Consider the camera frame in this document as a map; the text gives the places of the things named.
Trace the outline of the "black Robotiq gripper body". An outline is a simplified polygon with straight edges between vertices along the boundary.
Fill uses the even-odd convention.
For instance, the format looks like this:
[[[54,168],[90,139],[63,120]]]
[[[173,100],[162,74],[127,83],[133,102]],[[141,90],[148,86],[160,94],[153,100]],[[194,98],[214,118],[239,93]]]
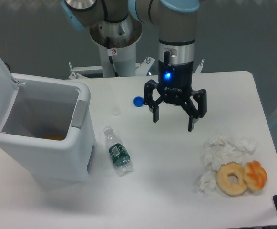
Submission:
[[[159,44],[159,86],[164,93],[164,101],[177,104],[176,96],[189,105],[192,103],[192,74],[195,44]]]

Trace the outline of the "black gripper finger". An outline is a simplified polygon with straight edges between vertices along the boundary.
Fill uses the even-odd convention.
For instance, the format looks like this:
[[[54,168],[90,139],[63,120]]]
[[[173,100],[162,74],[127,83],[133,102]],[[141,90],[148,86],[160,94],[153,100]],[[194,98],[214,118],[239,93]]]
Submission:
[[[149,110],[153,113],[153,122],[159,120],[159,104],[163,101],[162,97],[157,100],[153,99],[153,90],[157,89],[158,83],[154,80],[149,80],[144,85],[144,104],[149,106]]]
[[[188,131],[191,132],[195,123],[207,112],[207,91],[205,89],[192,91],[190,96],[185,94],[181,96],[181,99],[181,107],[189,116]]]

